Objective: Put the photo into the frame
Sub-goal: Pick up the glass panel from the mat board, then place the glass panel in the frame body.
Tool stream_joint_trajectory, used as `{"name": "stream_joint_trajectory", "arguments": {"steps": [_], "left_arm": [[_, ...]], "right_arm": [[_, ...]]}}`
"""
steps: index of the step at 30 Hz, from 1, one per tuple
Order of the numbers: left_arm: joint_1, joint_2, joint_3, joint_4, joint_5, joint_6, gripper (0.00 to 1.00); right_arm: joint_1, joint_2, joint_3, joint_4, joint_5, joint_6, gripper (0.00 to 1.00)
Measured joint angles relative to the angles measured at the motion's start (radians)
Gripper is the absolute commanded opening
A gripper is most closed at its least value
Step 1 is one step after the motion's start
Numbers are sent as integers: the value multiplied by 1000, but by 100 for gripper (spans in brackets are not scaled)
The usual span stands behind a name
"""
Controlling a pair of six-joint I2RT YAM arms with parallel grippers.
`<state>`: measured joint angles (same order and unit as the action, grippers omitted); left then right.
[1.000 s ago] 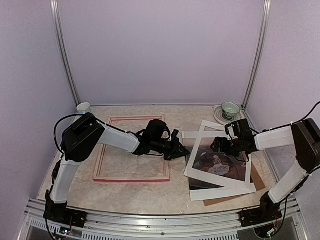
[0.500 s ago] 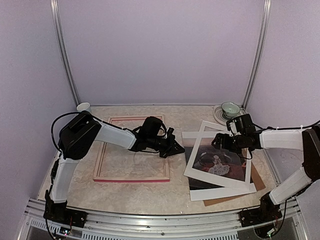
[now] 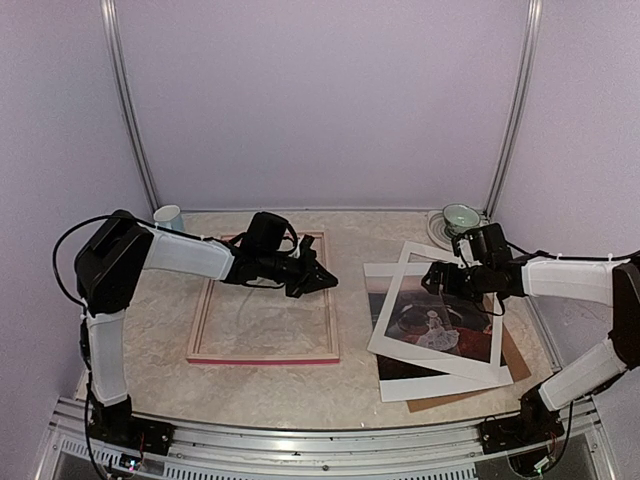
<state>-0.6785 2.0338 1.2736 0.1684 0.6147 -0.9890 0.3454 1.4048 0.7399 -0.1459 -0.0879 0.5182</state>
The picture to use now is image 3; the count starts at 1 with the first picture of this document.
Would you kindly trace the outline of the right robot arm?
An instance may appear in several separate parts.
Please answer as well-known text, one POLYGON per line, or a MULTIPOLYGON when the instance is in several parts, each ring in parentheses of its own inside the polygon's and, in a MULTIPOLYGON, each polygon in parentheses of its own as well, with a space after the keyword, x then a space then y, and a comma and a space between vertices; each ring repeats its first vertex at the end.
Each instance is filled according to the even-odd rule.
POLYGON ((492 294, 499 301, 527 298, 545 320, 556 319, 554 336, 566 333, 571 343, 582 338, 582 321, 596 321, 586 335, 603 339, 576 349, 561 370, 531 388, 520 399, 511 433, 523 444, 535 442, 560 411, 573 401, 597 395, 639 366, 638 259, 485 258, 472 266, 437 261, 421 285, 431 294, 444 293, 478 301, 492 294))

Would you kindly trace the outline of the pink wooden picture frame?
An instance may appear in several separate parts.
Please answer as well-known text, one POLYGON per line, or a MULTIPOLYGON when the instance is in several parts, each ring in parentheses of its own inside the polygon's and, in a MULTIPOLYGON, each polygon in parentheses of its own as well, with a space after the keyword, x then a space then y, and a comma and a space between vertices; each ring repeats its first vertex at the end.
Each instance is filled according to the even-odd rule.
POLYGON ((330 365, 340 361, 334 294, 289 298, 282 290, 205 279, 187 343, 190 364, 330 365))

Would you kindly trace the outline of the white mat board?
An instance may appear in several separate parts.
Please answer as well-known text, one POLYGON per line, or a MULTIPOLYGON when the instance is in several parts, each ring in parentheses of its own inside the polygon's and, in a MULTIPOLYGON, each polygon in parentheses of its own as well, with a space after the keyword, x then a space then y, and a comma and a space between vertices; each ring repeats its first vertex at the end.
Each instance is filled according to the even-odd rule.
POLYGON ((367 279, 388 283, 367 350, 463 378, 482 388, 512 382, 501 364, 502 320, 483 300, 459 300, 422 279, 432 267, 456 268, 446 250, 407 241, 394 263, 366 263, 367 279))

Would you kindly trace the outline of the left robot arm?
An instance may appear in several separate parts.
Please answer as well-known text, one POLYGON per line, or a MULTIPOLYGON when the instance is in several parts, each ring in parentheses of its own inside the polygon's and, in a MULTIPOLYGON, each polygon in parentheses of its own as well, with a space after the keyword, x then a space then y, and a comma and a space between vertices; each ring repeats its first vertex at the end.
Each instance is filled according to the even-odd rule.
POLYGON ((229 240, 152 226, 125 210, 108 216, 74 263, 94 423, 121 445, 140 434, 125 380, 123 332, 143 271, 185 273, 242 287, 256 287, 263 279, 287 297, 299 298, 338 284, 313 243, 312 236, 298 236, 287 219, 269 212, 255 214, 247 230, 229 240))

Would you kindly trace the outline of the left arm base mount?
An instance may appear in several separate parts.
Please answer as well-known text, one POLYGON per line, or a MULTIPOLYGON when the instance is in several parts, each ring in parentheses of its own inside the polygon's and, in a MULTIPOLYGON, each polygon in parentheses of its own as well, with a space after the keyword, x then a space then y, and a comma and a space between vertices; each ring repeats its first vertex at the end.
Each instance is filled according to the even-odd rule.
POLYGON ((89 436, 111 445, 143 454, 167 456, 173 442, 175 426, 162 421, 131 417, 111 426, 97 420, 89 424, 89 436))

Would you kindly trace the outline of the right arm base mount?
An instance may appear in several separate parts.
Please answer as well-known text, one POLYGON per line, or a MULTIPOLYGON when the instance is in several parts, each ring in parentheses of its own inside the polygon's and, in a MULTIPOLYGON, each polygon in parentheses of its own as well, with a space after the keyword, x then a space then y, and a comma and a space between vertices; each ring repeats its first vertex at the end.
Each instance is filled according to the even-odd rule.
POLYGON ((520 415, 485 419, 478 426, 484 454, 527 447, 561 437, 565 433, 559 419, 527 423, 520 415))

